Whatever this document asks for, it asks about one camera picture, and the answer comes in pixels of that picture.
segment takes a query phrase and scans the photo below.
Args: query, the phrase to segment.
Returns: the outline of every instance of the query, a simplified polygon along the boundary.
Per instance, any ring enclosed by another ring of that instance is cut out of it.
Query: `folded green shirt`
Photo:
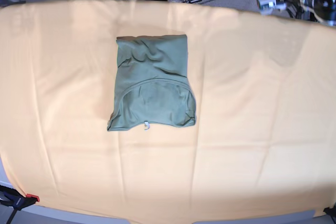
[[[114,112],[108,131],[139,124],[195,125],[196,101],[187,79],[187,36],[118,38]]]

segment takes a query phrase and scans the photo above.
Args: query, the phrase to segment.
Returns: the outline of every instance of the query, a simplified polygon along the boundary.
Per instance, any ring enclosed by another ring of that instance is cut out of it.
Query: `black clamp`
[[[2,192],[3,196],[5,196],[5,199],[0,199],[0,205],[14,208],[6,224],[10,224],[12,222],[16,212],[40,201],[38,196],[27,195],[27,197],[24,197],[17,190],[1,185],[0,192]]]
[[[334,219],[336,218],[336,204],[333,208],[330,208],[330,207],[324,208],[323,212],[325,212],[326,215],[329,215],[332,219],[332,222],[336,224],[336,221]]]

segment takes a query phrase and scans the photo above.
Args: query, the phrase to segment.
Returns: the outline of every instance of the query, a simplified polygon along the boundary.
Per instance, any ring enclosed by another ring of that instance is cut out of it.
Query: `green garment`
[[[139,124],[195,125],[196,101],[187,79],[187,36],[118,38],[114,112],[108,131]]]

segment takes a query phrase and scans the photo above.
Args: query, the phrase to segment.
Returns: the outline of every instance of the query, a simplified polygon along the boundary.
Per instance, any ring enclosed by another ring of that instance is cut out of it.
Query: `olive green fabric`
[[[187,79],[187,36],[118,38],[114,112],[108,131],[149,123],[195,125]]]

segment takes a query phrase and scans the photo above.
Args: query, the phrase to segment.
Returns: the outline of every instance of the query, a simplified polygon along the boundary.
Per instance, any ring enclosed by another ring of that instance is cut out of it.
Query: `red clamp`
[[[40,202],[40,197],[36,196],[36,195],[32,195],[32,194],[27,194],[26,198],[36,198],[37,202]]]

